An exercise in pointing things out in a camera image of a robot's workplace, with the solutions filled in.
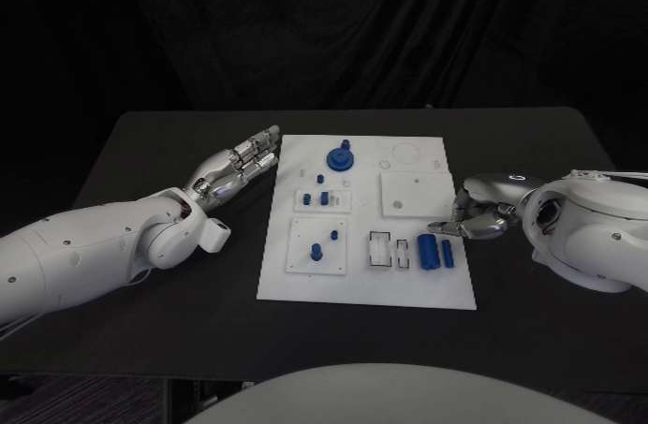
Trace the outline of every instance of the robotic hand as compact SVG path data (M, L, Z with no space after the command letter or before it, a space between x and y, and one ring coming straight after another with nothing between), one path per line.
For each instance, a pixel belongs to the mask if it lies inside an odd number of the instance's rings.
M205 213L277 164L279 137L273 126L212 155L182 190L59 213L0 239L0 324L92 300L198 246L217 253L231 230Z
M648 189L611 176L648 180L642 173L577 170L547 184L510 174L472 176L452 221L430 223L429 232L492 239L523 220L533 259L564 279L603 292L631 285L648 291Z

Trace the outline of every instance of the white board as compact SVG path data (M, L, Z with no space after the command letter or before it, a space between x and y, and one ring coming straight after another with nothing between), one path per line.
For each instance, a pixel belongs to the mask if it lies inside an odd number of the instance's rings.
M344 139L349 140L355 163L348 171L338 172L326 165L326 155L333 148L341 147ZM434 197L449 199L447 205L437 204L437 206L442 210L450 211L453 188L452 183L447 182L449 164L442 139L283 136L257 294L260 300L475 310L471 272L460 238L437 236L439 250L440 240L452 241L455 268L421 269L416 239L419 235L427 233L429 221L442 217L384 217L381 174L398 172L447 173L440 177L446 180L434 183ZM318 184L319 174L323 174L322 184ZM410 174L397 176L397 179L408 179L408 176ZM297 201L303 200L303 196L297 194L299 190L313 192L312 200L323 191L348 191L351 212L341 210L341 213L335 213L329 209L326 213L303 212L302 207L296 210ZM318 267L315 264L320 263L310 263L307 260L307 248L319 241L290 243L293 220L300 218L335 220L336 217L345 222L345 274L331 275L332 272L319 274L305 269L299 269L299 272L287 272L289 251L290 259L296 260L296 257L300 257L307 266ZM394 261L397 260L397 241L407 240L408 269L398 268L398 263L393 263L390 268L370 266L368 235L371 231L390 233L388 251ZM318 235L322 234L322 236L318 239L325 240L326 232L320 230L313 232L319 232Z

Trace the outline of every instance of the dark background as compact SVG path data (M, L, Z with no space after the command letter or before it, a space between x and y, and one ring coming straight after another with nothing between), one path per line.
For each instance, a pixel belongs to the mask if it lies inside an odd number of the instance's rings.
M572 106L648 169L647 0L2 4L2 233L72 206L129 110Z

